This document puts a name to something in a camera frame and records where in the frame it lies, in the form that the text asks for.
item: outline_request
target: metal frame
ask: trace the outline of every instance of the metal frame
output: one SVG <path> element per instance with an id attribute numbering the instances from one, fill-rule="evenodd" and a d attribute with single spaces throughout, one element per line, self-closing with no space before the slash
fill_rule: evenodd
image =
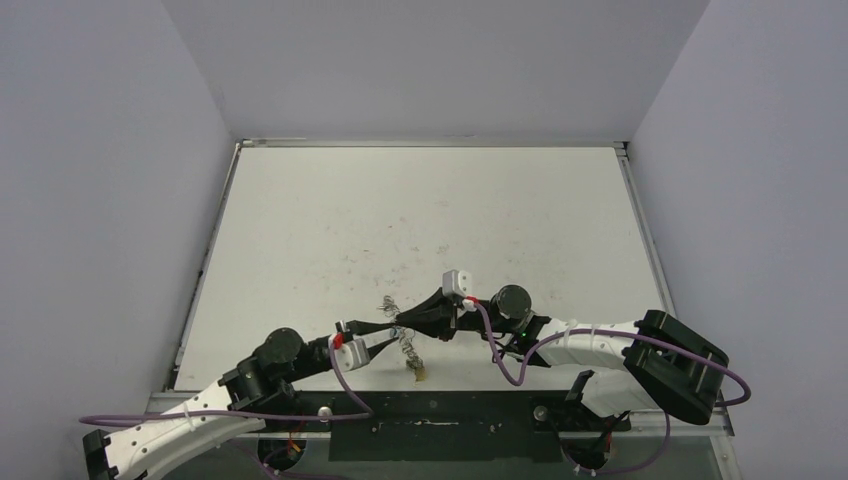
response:
<path id="1" fill-rule="evenodd" d="M 656 244 L 651 236 L 648 227 L 645 213 L 642 209 L 642 204 L 639 200 L 639 195 L 633 180 L 633 174 L 630 168 L 630 160 L 627 157 L 627 150 L 623 142 L 581 142 L 564 139 L 546 139 L 546 140 L 521 140 L 521 139 L 499 139 L 499 138 L 478 138 L 476 136 L 457 136 L 446 137 L 441 139 L 420 139 L 420 140 L 316 140 L 307 138 L 252 138 L 244 139 L 236 142 L 233 157 L 230 162 L 227 177 L 224 183 L 224 188 L 221 193 L 221 198 L 218 206 L 218 213 L 210 234 L 209 243 L 206 247 L 206 252 L 201 266 L 200 275 L 198 276 L 197 284 L 192 293 L 191 304 L 186 315 L 185 326 L 180 337 L 179 349 L 174 360 L 172 371 L 170 372 L 166 389 L 171 389 L 176 381 L 179 372 L 180 364 L 185 353 L 185 348 L 188 343 L 188 338 L 191 333 L 191 327 L 194 323 L 194 317 L 197 310 L 197 303 L 200 299 L 200 294 L 203 289 L 203 283 L 206 278 L 206 271 L 211 261 L 212 251 L 215 247 L 215 241 L 218 236 L 218 231 L 223 219 L 224 210 L 226 208 L 227 199 L 229 197 L 230 188 L 235 178 L 236 169 L 238 167 L 239 157 L 243 148 L 286 148 L 286 147 L 539 147 L 539 148 L 557 148 L 557 147 L 611 147 L 616 151 L 619 166 L 621 168 L 622 179 L 627 188 L 630 197 L 630 203 L 633 207 L 633 213 L 636 216 L 636 223 L 639 226 L 642 242 L 645 246 L 648 260 L 653 272 L 654 281 L 659 292 L 660 299 L 663 303 L 663 308 L 666 311 L 676 316 L 676 310 L 671 298 L 668 283 L 665 279 L 662 264 L 657 254 Z M 193 395 L 194 392 L 154 392 L 150 395 L 147 404 L 148 413 L 161 413 L 168 408 L 173 407 L 186 398 Z M 638 437 L 662 436 L 665 431 L 665 419 L 661 412 L 634 412 L 630 416 L 632 430 L 629 432 L 621 432 L 619 435 Z M 730 437 L 734 435 L 733 427 L 730 422 L 730 417 L 727 410 L 724 408 L 716 409 L 713 413 L 710 423 L 704 426 L 689 425 L 677 420 L 672 420 L 672 430 L 675 436 L 707 436 L 713 446 L 713 453 L 716 456 L 716 463 L 722 478 L 726 480 L 741 480 L 741 472 L 736 462 L 736 455 L 733 451 L 733 446 L 730 443 Z M 582 434 L 570 433 L 561 434 L 563 438 L 580 438 Z M 288 438 L 288 433 L 278 434 L 245 434 L 244 438 Z M 299 433 L 293 435 L 294 438 L 316 439 L 329 438 L 329 433 Z"/>
<path id="2" fill-rule="evenodd" d="M 426 396 L 434 392 L 420 392 Z M 196 392 L 164 392 L 152 393 L 147 401 L 147 414 L 166 412 L 196 395 Z M 665 415 L 661 411 L 633 412 L 629 417 L 631 429 L 616 432 L 616 436 L 624 437 L 662 437 L 665 435 Z M 711 437 L 725 438 L 729 433 L 727 412 L 724 409 L 713 411 L 710 423 L 707 425 L 691 425 L 680 420 L 671 419 L 671 428 L 675 436 L 680 437 Z M 247 433 L 242 437 L 248 438 L 288 438 L 288 432 L 283 433 Z M 562 438 L 595 438 L 597 432 L 567 432 L 561 433 Z M 292 434 L 292 438 L 330 438 L 328 432 L 301 432 Z"/>

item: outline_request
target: white arm segment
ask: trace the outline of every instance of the white arm segment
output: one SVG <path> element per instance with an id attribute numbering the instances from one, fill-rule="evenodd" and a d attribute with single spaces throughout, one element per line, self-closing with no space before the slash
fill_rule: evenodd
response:
<path id="1" fill-rule="evenodd" d="M 633 325 L 634 323 L 593 325 L 591 323 L 577 323 L 576 320 L 563 321 L 552 318 L 539 331 L 538 338 L 547 338 L 551 335 L 577 328 L 589 330 L 595 328 L 638 333 L 639 328 Z M 577 364 L 626 371 L 623 363 L 624 355 L 621 354 L 621 351 L 625 347 L 629 347 L 632 343 L 633 340 L 629 338 L 610 337 L 609 335 L 566 335 L 556 341 L 545 344 L 536 352 L 552 367 L 564 364 Z"/>
<path id="2" fill-rule="evenodd" d="M 217 382 L 165 413 L 226 410 L 232 403 L 227 388 Z M 238 417 L 183 417 L 156 420 L 114 432 L 106 446 L 109 467 L 116 479 L 158 480 L 180 464 L 242 433 L 260 430 L 265 420 Z"/>
<path id="3" fill-rule="evenodd" d="M 581 402 L 601 418 L 628 410 L 660 408 L 630 373 L 620 370 L 595 372 L 583 387 Z"/>
<path id="4" fill-rule="evenodd" d="M 562 321 L 552 318 L 542 327 L 538 338 L 573 330 L 585 329 L 617 330 L 638 333 L 634 322 L 617 324 L 577 323 L 576 320 Z M 659 408 L 639 382 L 624 367 L 621 351 L 633 340 L 609 335 L 565 336 L 542 346 L 537 352 L 550 366 L 564 364 L 600 367 L 583 388 L 583 405 L 599 417 L 617 415 L 627 410 Z"/>

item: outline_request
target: small screw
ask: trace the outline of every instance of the small screw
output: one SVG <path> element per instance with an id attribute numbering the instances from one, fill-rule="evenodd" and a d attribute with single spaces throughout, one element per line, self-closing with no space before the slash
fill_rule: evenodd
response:
<path id="1" fill-rule="evenodd" d="M 318 416 L 319 417 L 329 417 L 332 414 L 333 414 L 333 410 L 326 405 L 324 405 L 323 407 L 318 409 Z M 324 423 L 327 423 L 329 420 L 321 420 L 321 421 L 324 422 Z"/>
<path id="2" fill-rule="evenodd" d="M 533 418 L 537 421 L 544 422 L 548 419 L 548 409 L 542 405 L 533 409 Z"/>

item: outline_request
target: small object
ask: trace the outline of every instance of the small object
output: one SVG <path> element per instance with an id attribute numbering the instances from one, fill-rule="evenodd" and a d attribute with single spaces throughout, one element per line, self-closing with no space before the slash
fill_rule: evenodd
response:
<path id="1" fill-rule="evenodd" d="M 415 368 L 412 373 L 415 374 L 415 383 L 423 382 L 427 380 L 427 369 L 423 366 L 420 368 Z"/>
<path id="2" fill-rule="evenodd" d="M 471 295 L 471 274 L 465 270 L 450 270 L 443 273 L 442 295 L 446 298 L 465 298 Z"/>
<path id="3" fill-rule="evenodd" d="M 477 305 L 474 304 L 476 301 L 477 299 L 474 297 L 465 297 L 462 299 L 462 309 L 466 312 L 476 312 Z"/>
<path id="4" fill-rule="evenodd" d="M 548 409 L 543 405 L 539 405 L 533 409 L 533 418 L 540 422 L 546 421 L 548 419 Z"/>
<path id="5" fill-rule="evenodd" d="M 330 354 L 336 356 L 336 360 L 338 360 L 343 371 L 349 372 L 371 363 L 371 356 L 368 354 L 368 347 L 365 346 L 365 339 L 357 337 L 336 347 L 337 339 L 340 336 L 341 334 L 338 334 L 333 338 L 334 351 Z"/>
<path id="6" fill-rule="evenodd" d="M 326 405 L 318 409 L 318 416 L 319 417 L 329 417 L 329 416 L 332 416 L 332 415 L 333 415 L 333 410 Z M 330 420 L 321 420 L 321 421 L 324 422 L 324 423 L 327 423 Z"/>
<path id="7" fill-rule="evenodd" d="M 395 303 L 395 299 L 391 295 L 383 296 L 383 305 L 377 307 L 377 310 L 382 310 L 387 317 L 395 317 L 400 313 L 400 307 Z"/>

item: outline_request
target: cable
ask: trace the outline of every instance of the cable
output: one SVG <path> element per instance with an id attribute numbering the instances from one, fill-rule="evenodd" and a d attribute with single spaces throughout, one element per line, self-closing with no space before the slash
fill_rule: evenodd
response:
<path id="1" fill-rule="evenodd" d="M 563 453 L 565 453 L 565 458 L 567 458 L 568 461 L 571 462 L 572 465 L 579 467 L 579 470 L 577 470 L 577 471 L 584 472 L 584 473 L 594 472 L 595 475 L 618 475 L 618 474 L 622 474 L 622 473 L 633 473 L 637 470 L 642 470 L 643 468 L 646 468 L 646 467 L 652 465 L 654 462 L 657 461 L 658 458 L 660 458 L 662 456 L 663 453 L 665 453 L 665 451 L 668 449 L 668 444 L 669 444 L 670 441 L 671 441 L 671 418 L 669 418 L 668 414 L 665 413 L 665 437 L 663 437 L 663 443 L 662 443 L 662 445 L 660 445 L 660 448 L 658 448 L 657 451 L 654 452 L 653 455 L 646 458 L 642 463 L 638 463 L 636 465 L 632 465 L 632 466 L 629 466 L 629 467 L 610 468 L 610 469 L 603 469 L 603 470 L 591 470 L 591 469 L 588 469 L 588 468 L 585 468 L 585 467 L 582 467 L 582 466 L 578 466 L 577 462 L 572 460 L 571 457 L 569 457 L 567 453 L 565 453 L 565 452 L 563 452 Z"/>
<path id="2" fill-rule="evenodd" d="M 177 418 L 185 418 L 189 417 L 240 417 L 240 418 L 260 418 L 262 420 L 278 420 L 284 422 L 315 422 L 315 421 L 345 421 L 345 420 L 363 420 L 366 418 L 370 418 L 374 415 L 374 410 L 371 409 L 365 402 L 359 398 L 359 396 L 351 390 L 350 385 L 348 385 L 347 381 L 345 381 L 344 376 L 342 375 L 341 370 L 339 369 L 338 362 L 336 361 L 336 356 L 333 354 L 333 340 L 332 336 L 329 339 L 329 357 L 330 364 L 333 366 L 333 372 L 336 374 L 336 379 L 338 379 L 339 384 L 342 386 L 344 391 L 353 400 L 354 403 L 359 405 L 360 408 L 365 410 L 365 413 L 353 413 L 347 415 L 330 415 L 328 417 L 319 417 L 318 415 L 272 415 L 268 413 L 253 413 L 253 412 L 232 412 L 229 410 L 193 410 L 182 413 L 167 413 L 167 414 L 146 414 L 146 415 L 92 415 L 87 417 L 82 417 L 79 419 L 80 423 L 86 425 L 94 425 L 97 427 L 117 427 L 117 428 L 126 428 L 137 425 L 141 422 L 147 422 L 151 420 L 173 420 Z"/>
<path id="3" fill-rule="evenodd" d="M 512 375 L 510 375 L 509 371 L 506 369 L 506 365 L 504 365 L 503 360 L 497 357 L 498 349 L 497 345 L 495 345 L 495 341 L 492 339 L 492 324 L 489 321 L 489 313 L 486 311 L 485 308 L 483 308 L 483 305 L 481 305 L 478 301 L 474 301 L 474 305 L 480 310 L 480 313 L 483 316 L 483 326 L 486 328 L 486 338 L 489 341 L 489 347 L 491 347 L 492 349 L 492 354 L 495 355 L 495 363 L 498 365 L 498 368 L 501 370 L 501 373 L 503 373 L 503 376 L 504 378 L 506 378 L 506 381 L 511 383 L 512 385 L 515 385 L 516 387 L 519 387 L 521 386 L 521 384 L 524 383 L 524 375 L 527 373 L 527 365 L 530 362 L 530 357 L 532 357 L 533 354 L 536 353 L 536 350 L 538 350 L 540 347 L 555 340 L 559 340 L 560 338 L 563 338 L 566 335 L 571 336 L 593 334 L 608 335 L 611 337 L 631 338 L 633 340 L 639 340 L 640 342 L 650 343 L 651 345 L 670 350 L 672 352 L 677 353 L 678 355 L 682 355 L 688 358 L 689 360 L 693 360 L 702 365 L 706 365 L 710 368 L 718 370 L 725 376 L 732 378 L 734 381 L 736 381 L 736 383 L 739 384 L 740 387 L 742 387 L 742 395 L 731 400 L 725 400 L 724 402 L 716 402 L 716 407 L 730 407 L 734 405 L 739 405 L 741 403 L 747 402 L 751 398 L 751 387 L 748 386 L 748 383 L 743 380 L 742 377 L 740 377 L 724 365 L 719 365 L 718 363 L 713 362 L 712 360 L 707 360 L 704 357 L 684 350 L 678 347 L 677 345 L 672 345 L 668 342 L 663 342 L 662 340 L 646 337 L 645 335 L 639 335 L 638 333 L 619 332 L 616 330 L 604 330 L 601 328 L 575 328 L 573 330 L 568 330 L 567 332 L 555 333 L 550 337 L 540 340 L 538 343 L 530 347 L 530 349 L 527 350 L 527 353 L 524 354 L 524 361 L 521 362 L 521 370 L 518 374 L 518 379 L 515 379 L 512 377 Z"/>
<path id="4" fill-rule="evenodd" d="M 501 342 L 495 341 L 495 345 L 499 346 L 501 349 L 498 350 L 498 356 L 503 359 L 504 355 L 506 355 L 506 346 Z M 495 356 L 492 355 L 492 363 L 495 363 Z"/>
<path id="5" fill-rule="evenodd" d="M 624 420 L 624 417 L 626 417 L 628 415 L 630 415 L 630 410 L 627 410 L 626 412 L 622 413 L 621 415 L 615 417 L 615 420 L 610 422 L 604 428 L 604 430 L 601 432 L 601 434 L 598 436 L 598 438 L 592 443 L 592 445 L 589 448 L 587 448 L 587 450 L 589 450 L 589 451 L 594 450 L 598 445 L 600 445 L 601 442 L 604 441 L 604 439 L 609 441 L 610 436 L 612 435 L 612 431 L 615 429 L 616 425 L 621 423 L 621 421 Z"/>

